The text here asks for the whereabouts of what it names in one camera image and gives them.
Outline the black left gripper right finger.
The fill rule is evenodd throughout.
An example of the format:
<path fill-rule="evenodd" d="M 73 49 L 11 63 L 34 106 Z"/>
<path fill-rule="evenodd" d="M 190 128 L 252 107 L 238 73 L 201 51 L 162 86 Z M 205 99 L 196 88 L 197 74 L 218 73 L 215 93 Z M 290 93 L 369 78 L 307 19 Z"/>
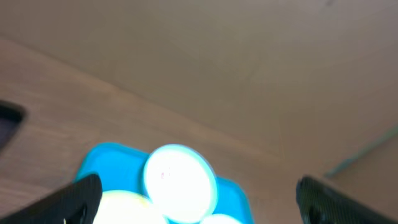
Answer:
<path fill-rule="evenodd" d="M 296 201 L 304 224 L 397 224 L 310 176 L 297 182 Z"/>

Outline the light blue plate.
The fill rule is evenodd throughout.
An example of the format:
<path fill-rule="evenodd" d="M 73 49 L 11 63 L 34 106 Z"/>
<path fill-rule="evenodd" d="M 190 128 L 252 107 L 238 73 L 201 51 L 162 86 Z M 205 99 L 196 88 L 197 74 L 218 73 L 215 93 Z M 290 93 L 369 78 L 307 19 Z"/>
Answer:
<path fill-rule="evenodd" d="M 158 147 L 142 170 L 144 193 L 175 223 L 199 223 L 218 202 L 213 168 L 194 149 L 181 144 Z"/>

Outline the yellow plate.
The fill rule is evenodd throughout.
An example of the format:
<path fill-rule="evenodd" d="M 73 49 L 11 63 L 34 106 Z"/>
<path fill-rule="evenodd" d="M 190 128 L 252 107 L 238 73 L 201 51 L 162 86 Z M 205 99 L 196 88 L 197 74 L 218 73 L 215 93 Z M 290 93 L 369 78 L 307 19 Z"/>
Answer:
<path fill-rule="evenodd" d="M 152 202 L 127 190 L 108 190 L 102 194 L 93 224 L 168 224 Z"/>

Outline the white plate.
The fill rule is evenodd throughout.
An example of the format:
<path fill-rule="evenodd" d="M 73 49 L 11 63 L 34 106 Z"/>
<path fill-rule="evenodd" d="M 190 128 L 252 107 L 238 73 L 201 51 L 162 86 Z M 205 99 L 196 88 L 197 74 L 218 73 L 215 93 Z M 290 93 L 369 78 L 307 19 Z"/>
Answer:
<path fill-rule="evenodd" d="M 200 224 L 242 224 L 239 220 L 225 214 L 212 214 L 205 217 Z"/>

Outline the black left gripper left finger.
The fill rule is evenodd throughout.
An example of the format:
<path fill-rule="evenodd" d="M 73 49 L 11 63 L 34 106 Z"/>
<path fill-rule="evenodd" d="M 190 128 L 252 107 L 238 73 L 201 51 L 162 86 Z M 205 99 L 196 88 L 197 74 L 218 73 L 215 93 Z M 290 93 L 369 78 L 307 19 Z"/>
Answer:
<path fill-rule="evenodd" d="M 100 200 L 102 185 L 97 174 L 86 177 L 1 218 L 1 224 L 92 224 Z"/>

